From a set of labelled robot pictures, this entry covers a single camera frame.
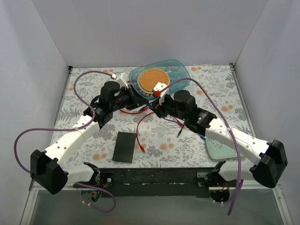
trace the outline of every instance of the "purple cable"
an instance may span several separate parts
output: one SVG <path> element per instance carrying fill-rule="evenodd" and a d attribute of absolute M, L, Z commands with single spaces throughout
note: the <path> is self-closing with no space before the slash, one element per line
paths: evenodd
<path fill-rule="evenodd" d="M 79 185 L 79 186 L 85 187 L 85 188 L 90 188 L 90 187 L 92 187 L 92 186 L 85 185 L 85 184 L 81 184 L 81 183 L 76 183 L 76 184 Z M 102 192 L 104 192 L 104 193 L 107 193 L 110 197 L 112 197 L 112 199 L 113 199 L 113 206 L 112 206 L 112 208 L 109 209 L 109 210 L 104 210 L 104 209 L 102 209 L 102 208 L 96 206 L 95 204 L 92 204 L 92 203 L 90 203 L 90 202 L 84 201 L 82 198 L 81 198 L 81 200 L 82 200 L 84 203 L 86 203 L 86 204 L 90 204 L 92 207 L 96 208 L 97 210 L 99 210 L 99 211 L 101 211 L 101 212 L 111 212 L 111 211 L 113 211 L 114 208 L 116 207 L 117 200 L 116 200 L 116 198 L 112 195 L 112 193 L 110 193 L 110 192 L 108 192 L 108 191 L 106 191 L 106 190 L 104 190 L 104 189 L 102 189 L 102 188 L 99 188 L 99 187 L 92 187 L 92 188 L 93 188 L 93 189 L 97 189 L 97 190 L 99 190 L 99 191 L 102 191 Z"/>
<path fill-rule="evenodd" d="M 112 75 L 109 74 L 109 73 L 102 72 L 102 71 L 97 71 L 97 70 L 91 70 L 91 71 L 84 72 L 83 74 L 79 75 L 79 76 L 76 78 L 76 80 L 75 80 L 75 82 L 74 82 L 74 93 L 75 93 L 76 96 L 79 98 L 79 100 L 81 100 L 84 104 L 86 104 L 86 105 L 92 110 L 92 112 L 93 112 L 93 116 L 92 116 L 91 120 L 90 120 L 88 123 L 84 124 L 83 126 L 78 127 L 77 129 L 83 129 L 83 128 L 87 127 L 89 124 L 92 123 L 92 121 L 94 120 L 95 115 L 96 115 L 96 114 L 95 114 L 95 110 L 93 109 L 93 107 L 92 107 L 89 103 L 87 103 L 82 97 L 80 97 L 79 94 L 78 94 L 77 91 L 76 91 L 76 84 L 77 84 L 78 80 L 79 80 L 82 76 L 84 76 L 84 75 L 86 75 L 86 74 L 89 74 L 89 73 L 106 74 L 106 75 L 109 75 L 110 77 L 112 77 Z M 20 133 L 20 134 L 17 136 L 17 138 L 16 138 L 16 140 L 15 140 L 15 143 L 14 143 L 14 154 L 15 154 L 15 159 L 16 159 L 17 163 L 19 164 L 19 166 L 20 166 L 24 171 L 26 171 L 26 172 L 28 172 L 28 173 L 30 173 L 30 170 L 26 169 L 26 168 L 23 166 L 23 164 L 20 162 L 20 159 L 19 159 L 19 157 L 18 157 L 18 153 L 17 153 L 17 143 L 18 143 L 19 139 L 22 137 L 23 134 L 25 134 L 25 133 L 27 133 L 27 132 L 30 132 L 30 131 L 35 131 L 35 130 L 45 130 L 45 131 L 75 131 L 76 128 L 66 128 L 66 129 L 60 129 L 60 128 L 31 128 L 31 129 L 24 130 L 22 133 Z M 115 206 L 116 206 L 116 199 L 114 198 L 114 196 L 113 196 L 110 192 L 108 192 L 108 191 L 106 191 L 106 190 L 104 190 L 104 189 L 101 189 L 101 188 L 99 188 L 99 187 L 93 187 L 93 186 L 89 186 L 89 185 L 85 185 L 85 184 L 81 184 L 81 183 L 76 183 L 76 184 L 77 184 L 77 185 L 80 185 L 80 186 L 83 186 L 83 187 L 86 187 L 86 188 L 93 188 L 93 189 L 97 189 L 97 190 L 103 191 L 103 192 L 107 193 L 108 195 L 110 195 L 110 196 L 112 197 L 112 199 L 113 199 L 113 207 L 112 207 L 110 210 L 104 210 L 104 209 L 102 209 L 102 208 L 100 208 L 100 207 L 98 207 L 98 206 L 96 206 L 96 205 L 90 204 L 90 205 L 93 206 L 94 208 L 96 208 L 96 209 L 98 209 L 98 210 L 100 210 L 100 211 L 102 211 L 102 212 L 111 212 L 111 211 L 115 208 Z"/>
<path fill-rule="evenodd" d="M 205 94 L 205 96 L 208 98 L 208 100 L 209 100 L 209 101 L 211 102 L 211 104 L 214 106 L 214 108 L 216 109 L 216 111 L 217 111 L 217 112 L 219 113 L 219 115 L 222 117 L 222 119 L 223 119 L 223 121 L 224 121 L 226 127 L 227 127 L 227 128 L 230 128 L 230 126 L 229 126 L 229 124 L 228 124 L 228 122 L 227 122 L 225 116 L 221 113 L 221 111 L 218 109 L 218 107 L 216 106 L 216 104 L 213 102 L 213 100 L 210 98 L 210 96 L 207 94 L 207 92 L 204 90 L 204 88 L 201 86 L 201 84 L 200 84 L 198 81 L 196 81 L 195 79 L 193 79 L 193 78 L 181 78 L 181 79 L 178 79 L 178 80 L 174 81 L 173 83 L 169 84 L 168 86 L 166 86 L 165 88 L 163 88 L 163 89 L 160 91 L 160 93 L 162 93 L 164 90 L 168 89 L 169 87 L 171 87 L 171 86 L 174 85 L 175 83 L 177 83 L 177 82 L 179 82 L 179 81 L 184 81 L 184 80 L 190 80 L 190 81 L 193 81 L 193 82 L 195 82 L 195 83 L 199 86 L 199 88 L 203 91 L 203 93 Z M 243 184 L 243 182 L 241 182 L 241 180 L 240 180 L 240 174 L 241 174 L 240 149 L 239 149 L 239 146 L 238 146 L 238 144 L 237 144 L 237 142 L 236 142 L 236 139 L 235 139 L 235 137 L 234 137 L 234 134 L 233 134 L 232 130 L 229 130 L 229 133 L 230 133 L 230 135 L 231 135 L 231 137 L 232 137 L 232 140 L 233 140 L 233 143 L 234 143 L 234 147 L 235 147 L 235 150 L 236 150 L 237 156 L 238 156 L 238 176 L 237 176 L 237 185 L 235 186 L 235 191 L 234 191 L 233 197 L 232 197 L 231 200 L 229 200 L 229 201 L 231 201 L 231 204 L 230 204 L 230 207 L 229 207 L 229 210 L 228 210 L 227 215 L 230 215 L 230 214 L 231 214 L 231 212 L 232 212 L 232 210 L 233 210 L 233 206 L 234 206 L 235 200 L 236 200 L 236 198 L 237 198 L 237 196 L 238 196 L 238 194 L 239 194 L 239 192 L 240 192 L 240 189 L 241 189 L 241 187 L 242 187 L 242 184 Z"/>

